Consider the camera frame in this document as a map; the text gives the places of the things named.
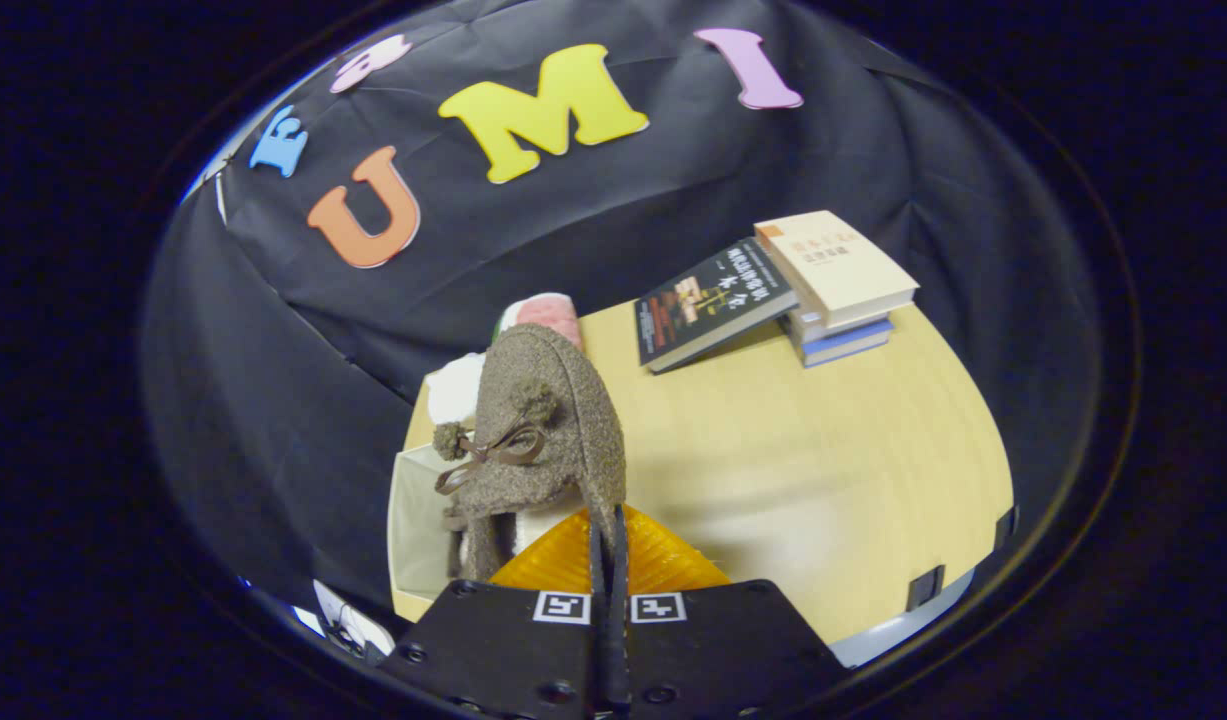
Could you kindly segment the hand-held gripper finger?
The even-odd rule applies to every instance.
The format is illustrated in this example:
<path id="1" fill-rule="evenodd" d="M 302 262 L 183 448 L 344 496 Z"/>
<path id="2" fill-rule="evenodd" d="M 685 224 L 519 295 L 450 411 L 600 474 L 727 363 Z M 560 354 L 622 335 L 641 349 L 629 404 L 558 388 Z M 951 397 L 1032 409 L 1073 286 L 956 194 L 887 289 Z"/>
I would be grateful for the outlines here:
<path id="1" fill-rule="evenodd" d="M 768 579 L 618 592 L 614 698 L 627 719 L 783 719 L 849 678 Z"/>
<path id="2" fill-rule="evenodd" d="M 589 551 L 590 592 L 449 583 L 382 670 L 456 718 L 590 719 L 607 702 L 614 538 L 594 527 Z"/>

